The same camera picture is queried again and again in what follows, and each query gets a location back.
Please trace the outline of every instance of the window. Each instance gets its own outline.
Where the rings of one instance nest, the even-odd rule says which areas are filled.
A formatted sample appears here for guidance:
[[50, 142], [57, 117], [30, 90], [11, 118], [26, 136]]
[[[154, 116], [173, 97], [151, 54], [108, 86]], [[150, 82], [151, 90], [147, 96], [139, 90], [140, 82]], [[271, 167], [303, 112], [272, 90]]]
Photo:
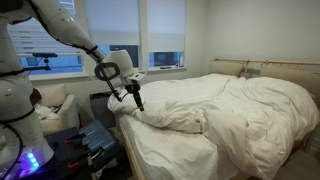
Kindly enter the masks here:
[[184, 65], [185, 0], [85, 2], [90, 36], [106, 54], [126, 49], [140, 69]]
[[90, 37], [105, 54], [126, 49], [134, 67], [139, 67], [138, 0], [85, 1]]
[[[76, 16], [73, 0], [60, 0], [60, 3]], [[32, 53], [56, 53], [57, 58], [48, 58], [51, 70], [33, 70], [29, 75], [82, 72], [80, 50], [69, 47], [53, 39], [35, 19], [9, 25], [8, 31], [20, 62], [24, 68], [46, 66], [44, 58], [36, 58]]]
[[185, 0], [148, 0], [149, 66], [184, 65]]

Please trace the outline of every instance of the bed frame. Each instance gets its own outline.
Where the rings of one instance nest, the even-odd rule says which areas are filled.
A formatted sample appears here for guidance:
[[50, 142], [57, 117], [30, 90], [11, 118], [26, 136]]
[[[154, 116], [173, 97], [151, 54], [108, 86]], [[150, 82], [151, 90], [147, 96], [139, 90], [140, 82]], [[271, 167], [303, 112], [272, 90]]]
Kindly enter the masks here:
[[[269, 61], [269, 60], [250, 60], [250, 59], [220, 59], [220, 58], [216, 58], [213, 61], [228, 61], [231, 63], [241, 63], [244, 65], [244, 70], [242, 73], [242, 76], [245, 77], [254, 77], [254, 76], [259, 76], [259, 69], [256, 69], [257, 66], [251, 66], [253, 63], [255, 64], [259, 64], [260, 67], [262, 66], [262, 64], [274, 64], [274, 65], [278, 65], [281, 67], [287, 67], [287, 68], [295, 68], [295, 69], [303, 69], [306, 70], [308, 69], [308, 67], [312, 66], [312, 67], [317, 67], [318, 69], [320, 69], [320, 63], [316, 63], [316, 62], [296, 62], [296, 61]], [[139, 159], [137, 157], [137, 153], [135, 152], [131, 141], [129, 139], [129, 135], [126, 131], [126, 129], [121, 125], [121, 123], [119, 122], [119, 120], [117, 120], [117, 129], [120, 132], [120, 141], [123, 142], [128, 158], [129, 158], [129, 163], [131, 166], [131, 170], [133, 173], [133, 178], [135, 180], [146, 180], [146, 176], [145, 173], [141, 167], [141, 164], [139, 162]], [[283, 166], [290, 160], [290, 157], [293, 153], [295, 153], [296, 151], [302, 149], [305, 152], [308, 152], [310, 147], [311, 147], [311, 142], [313, 140], [313, 136], [315, 134], [317, 128], [315, 128], [315, 130], [309, 132], [303, 139], [301, 139], [300, 141], [296, 141], [293, 145], [293, 148], [291, 150], [291, 153], [288, 157], [288, 159], [284, 162]], [[244, 179], [248, 179], [251, 176], [240, 172], [238, 175], [236, 175], [235, 177], [232, 178], [232, 180], [244, 180]]]

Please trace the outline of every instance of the blue light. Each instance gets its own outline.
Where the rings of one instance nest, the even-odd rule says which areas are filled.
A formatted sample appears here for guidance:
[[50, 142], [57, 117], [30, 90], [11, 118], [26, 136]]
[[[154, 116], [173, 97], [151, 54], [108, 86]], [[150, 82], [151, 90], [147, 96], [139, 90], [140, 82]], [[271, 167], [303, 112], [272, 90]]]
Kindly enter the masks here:
[[31, 159], [31, 158], [33, 158], [34, 156], [33, 156], [33, 154], [32, 153], [28, 153], [28, 158], [29, 159]]

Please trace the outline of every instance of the bed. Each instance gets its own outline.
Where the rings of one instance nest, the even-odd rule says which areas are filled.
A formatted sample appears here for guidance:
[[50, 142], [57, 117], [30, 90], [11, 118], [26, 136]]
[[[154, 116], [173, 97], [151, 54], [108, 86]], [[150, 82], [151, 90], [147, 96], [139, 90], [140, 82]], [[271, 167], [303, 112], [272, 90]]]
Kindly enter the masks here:
[[[226, 59], [212, 63], [216, 63], [215, 67], [231, 63], [232, 67], [221, 72], [215, 72], [221, 68], [213, 68], [212, 73], [219, 74], [144, 85], [141, 94], [145, 113], [139, 113], [130, 98], [121, 104], [109, 100], [135, 179], [272, 179], [290, 152], [310, 145], [319, 123], [316, 104], [319, 105], [320, 79], [313, 71], [320, 64], [294, 62], [292, 66], [291, 62]], [[262, 77], [247, 83], [237, 76], [256, 76], [250, 75], [250, 63], [260, 64], [258, 75]], [[291, 69], [299, 66], [311, 66], [312, 71]], [[260, 97], [252, 89], [270, 96]], [[251, 105], [243, 103], [245, 99], [250, 99]], [[268, 124], [265, 116], [283, 121]], [[265, 123], [270, 128], [257, 138], [257, 131]]]

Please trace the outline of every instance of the window sill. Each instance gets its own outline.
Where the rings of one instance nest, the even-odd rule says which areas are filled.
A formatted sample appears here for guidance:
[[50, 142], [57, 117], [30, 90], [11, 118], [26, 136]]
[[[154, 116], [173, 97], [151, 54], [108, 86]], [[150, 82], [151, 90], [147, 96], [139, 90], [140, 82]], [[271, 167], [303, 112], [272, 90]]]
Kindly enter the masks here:
[[185, 70], [187, 70], [186, 67], [175, 67], [175, 66], [172, 66], [171, 68], [168, 68], [168, 69], [160, 69], [160, 67], [150, 68], [147, 71], [148, 72], [167, 72], [167, 71], [169, 71], [169, 72], [177, 72], [177, 71], [185, 71]]
[[134, 68], [134, 71], [135, 71], [135, 72], [138, 72], [138, 73], [142, 73], [142, 74], [145, 74], [145, 73], [146, 73], [145, 70], [140, 70], [140, 69], [136, 69], [136, 68]]
[[85, 72], [79, 73], [61, 73], [61, 74], [45, 74], [45, 75], [30, 75], [30, 81], [45, 81], [45, 80], [57, 80], [57, 79], [70, 79], [70, 78], [85, 78], [89, 77], [89, 74]]

